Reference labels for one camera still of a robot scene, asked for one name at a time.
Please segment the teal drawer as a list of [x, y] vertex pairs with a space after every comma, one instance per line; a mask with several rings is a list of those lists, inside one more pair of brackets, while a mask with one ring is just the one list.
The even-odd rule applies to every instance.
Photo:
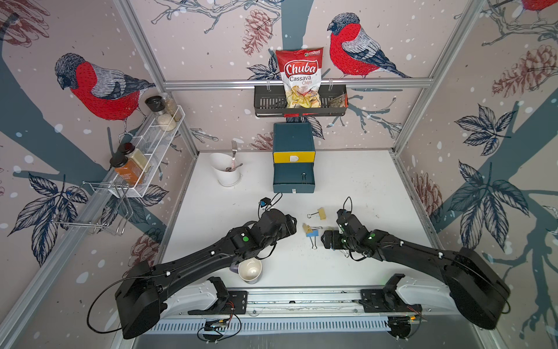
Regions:
[[[274, 164], [274, 193], [314, 193], [315, 174], [313, 163]], [[302, 173], [307, 174], [307, 184], [302, 184]]]

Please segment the yellow top drawer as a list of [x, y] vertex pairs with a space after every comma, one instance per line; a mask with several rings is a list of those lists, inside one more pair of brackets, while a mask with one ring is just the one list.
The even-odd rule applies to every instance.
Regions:
[[275, 164], [313, 163], [315, 155], [315, 151], [274, 152], [273, 161]]

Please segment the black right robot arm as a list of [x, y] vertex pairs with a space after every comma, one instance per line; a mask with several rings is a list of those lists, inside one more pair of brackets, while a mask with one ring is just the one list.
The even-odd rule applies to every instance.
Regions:
[[397, 263], [425, 273], [449, 288], [457, 310], [472, 324], [494, 330], [511, 290], [476, 251], [436, 250], [402, 240], [386, 231], [370, 231], [350, 211], [337, 212], [336, 231], [325, 231], [321, 241], [328, 250], [346, 250], [363, 259]]

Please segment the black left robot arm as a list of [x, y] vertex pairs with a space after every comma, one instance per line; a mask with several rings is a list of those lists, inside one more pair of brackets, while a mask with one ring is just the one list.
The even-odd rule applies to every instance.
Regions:
[[231, 229], [208, 247], [178, 260], [133, 267], [115, 293], [125, 340], [146, 333], [168, 308], [166, 301], [187, 285], [218, 270], [257, 257], [265, 248], [296, 233], [296, 218], [278, 209], [264, 212], [258, 221]]

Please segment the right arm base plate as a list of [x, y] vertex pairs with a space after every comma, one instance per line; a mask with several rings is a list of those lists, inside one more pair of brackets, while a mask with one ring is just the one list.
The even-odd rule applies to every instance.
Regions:
[[420, 304], [408, 304], [397, 293], [398, 283], [405, 277], [403, 273], [396, 273], [390, 277], [382, 287], [360, 290], [358, 304], [363, 306], [367, 314], [403, 313], [410, 311], [413, 314], [422, 312]]

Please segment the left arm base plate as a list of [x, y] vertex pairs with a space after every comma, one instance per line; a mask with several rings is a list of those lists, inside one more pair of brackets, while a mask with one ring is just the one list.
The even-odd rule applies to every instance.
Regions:
[[190, 316], [197, 315], [244, 315], [248, 303], [246, 290], [231, 291], [219, 277], [210, 277], [199, 286], [202, 295], [209, 296], [209, 301], [202, 305], [191, 306], [187, 312]]

